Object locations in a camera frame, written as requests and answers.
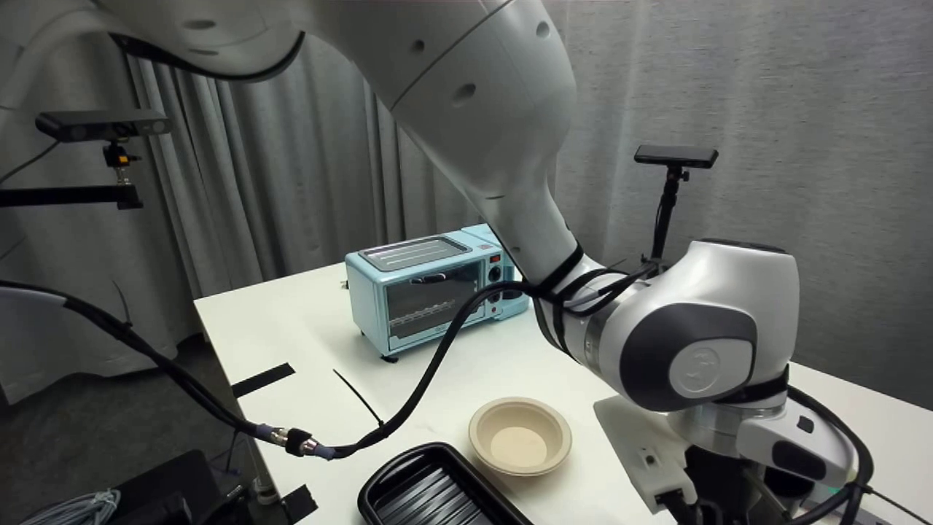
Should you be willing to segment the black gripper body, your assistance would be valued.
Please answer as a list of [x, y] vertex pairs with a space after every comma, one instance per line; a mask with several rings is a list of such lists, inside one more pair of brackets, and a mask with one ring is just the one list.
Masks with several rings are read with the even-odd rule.
[[676, 525], [784, 525], [813, 485], [774, 468], [692, 450], [686, 476], [696, 498], [679, 490], [658, 495]]

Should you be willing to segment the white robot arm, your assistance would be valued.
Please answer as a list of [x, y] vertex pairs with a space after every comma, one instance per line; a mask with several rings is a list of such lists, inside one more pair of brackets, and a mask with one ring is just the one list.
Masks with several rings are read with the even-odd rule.
[[58, 43], [90, 32], [220, 78], [265, 77], [325, 37], [489, 223], [552, 344], [672, 415], [686, 452], [825, 485], [819, 514], [857, 511], [868, 455], [788, 385], [790, 253], [696, 240], [667, 269], [625, 274], [567, 227], [546, 172], [578, 86], [543, 0], [0, 0], [2, 107]]

